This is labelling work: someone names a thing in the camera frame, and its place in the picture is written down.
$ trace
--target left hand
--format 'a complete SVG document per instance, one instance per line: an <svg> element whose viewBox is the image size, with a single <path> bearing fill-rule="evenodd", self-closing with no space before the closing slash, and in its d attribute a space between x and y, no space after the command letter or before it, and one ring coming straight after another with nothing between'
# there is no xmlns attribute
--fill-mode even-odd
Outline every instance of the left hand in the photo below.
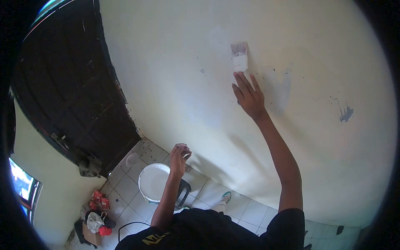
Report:
<svg viewBox="0 0 400 250"><path fill-rule="evenodd" d="M192 156L190 148L184 143L178 143L174 146L170 154L170 164L172 176L182 178L185 173L185 164L189 157Z"/></svg>

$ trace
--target foot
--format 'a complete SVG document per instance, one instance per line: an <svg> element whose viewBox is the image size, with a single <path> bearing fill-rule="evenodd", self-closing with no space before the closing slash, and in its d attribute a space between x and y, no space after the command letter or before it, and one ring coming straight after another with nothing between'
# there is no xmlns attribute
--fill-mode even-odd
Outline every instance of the foot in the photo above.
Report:
<svg viewBox="0 0 400 250"><path fill-rule="evenodd" d="M230 197L232 196L232 193L230 191L226 192L225 194L222 195L221 200L224 202L228 203L230 201Z"/></svg>

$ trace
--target yellow wall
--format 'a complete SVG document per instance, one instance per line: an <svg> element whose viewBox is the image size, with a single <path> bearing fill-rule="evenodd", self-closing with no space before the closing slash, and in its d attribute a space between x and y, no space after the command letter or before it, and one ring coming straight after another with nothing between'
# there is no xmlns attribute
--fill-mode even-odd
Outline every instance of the yellow wall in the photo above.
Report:
<svg viewBox="0 0 400 250"><path fill-rule="evenodd" d="M82 205L90 200L105 178L79 175L78 166L56 151L30 124L15 102L16 139L11 158L43 183L34 228L46 243L64 245Z"/></svg>

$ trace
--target person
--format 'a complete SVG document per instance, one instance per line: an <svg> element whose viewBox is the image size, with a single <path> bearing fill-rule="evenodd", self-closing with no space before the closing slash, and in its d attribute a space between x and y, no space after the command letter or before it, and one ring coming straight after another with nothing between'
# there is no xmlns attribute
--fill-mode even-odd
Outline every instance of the person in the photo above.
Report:
<svg viewBox="0 0 400 250"><path fill-rule="evenodd" d="M174 214L185 162L192 155L186 144L176 144L170 154L170 175L148 229L126 236L115 248L124 249L303 249L304 213L302 181L297 163L272 123L264 95L254 77L234 73L232 88L238 103L259 127L270 149L282 191L278 214L260 236L231 221L223 212L230 192L209 210L192 208Z"/></svg>

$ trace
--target dark wooden door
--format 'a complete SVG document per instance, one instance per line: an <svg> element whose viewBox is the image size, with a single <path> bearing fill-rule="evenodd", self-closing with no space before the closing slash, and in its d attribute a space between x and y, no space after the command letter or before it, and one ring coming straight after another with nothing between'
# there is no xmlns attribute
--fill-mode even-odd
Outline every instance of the dark wooden door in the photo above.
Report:
<svg viewBox="0 0 400 250"><path fill-rule="evenodd" d="M57 150L76 164L80 156L72 148L97 157L106 176L140 137L110 62L98 1L54 9L24 40L12 86L24 113ZM70 149L52 141L53 133L65 136Z"/></svg>

